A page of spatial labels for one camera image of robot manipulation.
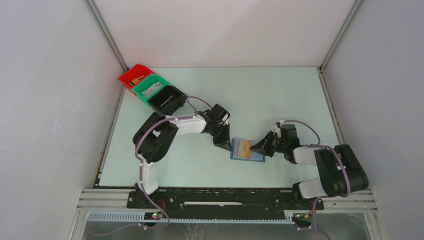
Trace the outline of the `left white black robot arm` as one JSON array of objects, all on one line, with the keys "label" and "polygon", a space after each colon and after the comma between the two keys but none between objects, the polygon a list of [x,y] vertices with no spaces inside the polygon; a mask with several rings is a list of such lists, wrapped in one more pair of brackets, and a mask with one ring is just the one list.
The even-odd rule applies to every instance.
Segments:
[{"label": "left white black robot arm", "polygon": [[133,136],[135,157],[139,160],[138,188],[142,190],[138,201],[145,208],[158,202],[155,192],[160,184],[162,159],[169,151],[175,137],[187,134],[209,134],[213,145],[231,152],[231,114],[221,105],[196,111],[188,116],[171,116],[154,112]]}]

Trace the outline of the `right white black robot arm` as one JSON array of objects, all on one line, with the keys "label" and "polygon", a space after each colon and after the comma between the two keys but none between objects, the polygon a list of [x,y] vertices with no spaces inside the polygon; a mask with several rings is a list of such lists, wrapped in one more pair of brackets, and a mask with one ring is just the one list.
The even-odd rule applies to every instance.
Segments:
[{"label": "right white black robot arm", "polygon": [[317,168],[318,177],[293,184],[290,201],[295,208],[304,209],[312,198],[348,197],[369,187],[368,176],[349,144],[330,146],[322,144],[319,137],[316,144],[301,144],[295,123],[276,122],[274,131],[250,147],[266,157],[281,153],[291,164]]}]

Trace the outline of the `orange credit card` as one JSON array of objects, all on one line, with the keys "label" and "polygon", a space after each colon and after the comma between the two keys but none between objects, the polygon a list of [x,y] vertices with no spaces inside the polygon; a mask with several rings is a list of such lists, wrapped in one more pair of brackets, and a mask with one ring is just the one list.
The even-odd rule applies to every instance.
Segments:
[{"label": "orange credit card", "polygon": [[240,158],[249,159],[251,157],[252,142],[250,140],[240,140],[237,151],[237,156]]}]

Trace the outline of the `blue card holder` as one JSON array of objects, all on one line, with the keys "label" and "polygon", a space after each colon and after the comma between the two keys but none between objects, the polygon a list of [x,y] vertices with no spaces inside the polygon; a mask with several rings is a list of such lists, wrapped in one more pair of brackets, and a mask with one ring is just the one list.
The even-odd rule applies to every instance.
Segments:
[{"label": "blue card holder", "polygon": [[231,140],[232,151],[230,152],[229,158],[231,160],[264,163],[266,161],[264,155],[250,150],[250,148],[258,142],[258,140],[233,138]]}]

